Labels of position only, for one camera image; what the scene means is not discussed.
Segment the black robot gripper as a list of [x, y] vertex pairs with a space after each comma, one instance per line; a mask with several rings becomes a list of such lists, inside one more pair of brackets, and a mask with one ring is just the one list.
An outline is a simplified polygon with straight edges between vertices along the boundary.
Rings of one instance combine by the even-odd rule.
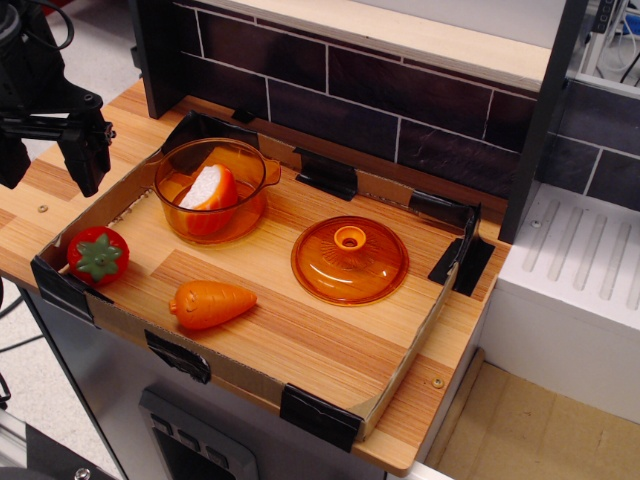
[[67, 38], [57, 44], [44, 6], [59, 9], [49, 1], [1, 3], [1, 184], [14, 189], [31, 165], [19, 138], [57, 140], [71, 178], [91, 197], [111, 170], [113, 124], [98, 94], [65, 77], [61, 50], [74, 27], [61, 13]]

